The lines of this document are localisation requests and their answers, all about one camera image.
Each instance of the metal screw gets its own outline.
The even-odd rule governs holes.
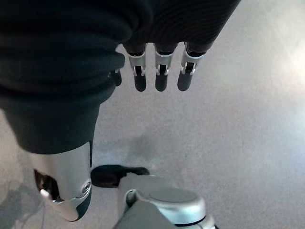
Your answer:
[[[90,184],[91,184],[91,182],[88,182],[87,184],[85,184],[84,188],[82,189],[83,194],[86,193],[89,190]]]

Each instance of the dark fabric sleeve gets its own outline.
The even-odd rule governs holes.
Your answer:
[[[124,65],[118,44],[208,49],[239,0],[0,2],[0,108],[18,143],[50,154],[93,140],[99,105]]]

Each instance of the concrete floor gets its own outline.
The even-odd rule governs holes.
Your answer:
[[[146,166],[200,193],[221,229],[304,228],[304,21],[304,0],[242,1],[187,92],[176,86],[183,45],[163,93],[148,46],[147,90],[135,90],[126,62],[122,85],[101,106],[93,165]],[[114,225],[115,189],[94,187],[74,223],[45,206],[2,114],[0,146],[1,229]]]

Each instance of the silver robotic arm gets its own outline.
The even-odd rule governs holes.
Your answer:
[[[91,199],[90,143],[58,154],[28,153],[41,196],[65,220],[79,220]]]
[[[201,196],[166,180],[129,173],[119,185],[121,219],[113,229],[216,229]]]

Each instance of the black fingertip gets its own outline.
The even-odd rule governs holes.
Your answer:
[[[138,74],[137,76],[135,76],[134,77],[134,85],[135,85],[135,88],[139,92],[143,92],[146,89],[146,77],[145,77],[145,75]]]
[[[160,74],[156,75],[156,89],[159,92],[162,92],[166,89],[167,86],[167,75]]]
[[[178,84],[177,84],[179,90],[182,92],[186,91],[190,87],[191,81],[192,81],[191,74],[189,74],[189,73],[183,74],[182,72],[180,72],[179,78],[178,78]]]
[[[122,77],[120,70],[110,72],[110,77],[114,80],[115,86],[120,86],[122,83]]]

